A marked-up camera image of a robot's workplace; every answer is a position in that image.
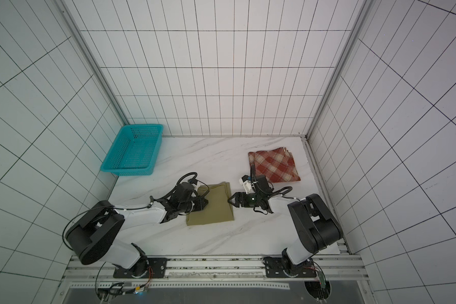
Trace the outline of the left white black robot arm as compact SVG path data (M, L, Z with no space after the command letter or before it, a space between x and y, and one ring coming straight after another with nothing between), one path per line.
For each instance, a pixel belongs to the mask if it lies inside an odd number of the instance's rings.
M139 206L100 201L66 225L63 241L83 265L103 261L134 278L144 277L150 269L147 255L138 245L121 241L118 234L132 227L164 224L180 215L202 211L208 205L206 196L210 188L205 185L205 192L200 193L198 183L196 179L178 182L166 195L150 197L148 203Z

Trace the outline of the olive green skirt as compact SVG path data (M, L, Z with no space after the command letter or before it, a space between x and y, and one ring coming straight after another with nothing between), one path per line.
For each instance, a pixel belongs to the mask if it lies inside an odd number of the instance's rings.
M231 187L228 182L220 184L201 186L198 193L203 195L210 190L205 198L207 206L198 212L192 212L186 217L187 226L217 224L234 220L233 206L228 203L232 196Z

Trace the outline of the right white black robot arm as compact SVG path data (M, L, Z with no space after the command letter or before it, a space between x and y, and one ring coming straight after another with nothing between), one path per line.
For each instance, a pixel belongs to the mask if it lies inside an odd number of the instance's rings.
M315 277L322 269L312 257L342 239L343 230L318 194L304 198L288 196L292 187L274 190L265 176L243 176L244 191L234 193L228 204L268 214L288 214L297 234L296 241L285 248L281 257L265 257L262 262L267 277Z

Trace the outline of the red plaid skirt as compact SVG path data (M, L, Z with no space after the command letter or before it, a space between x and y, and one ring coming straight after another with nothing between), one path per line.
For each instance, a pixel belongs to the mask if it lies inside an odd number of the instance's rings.
M256 176L265 176L271 183L298 182L301 178L292 153L285 147L248 153Z

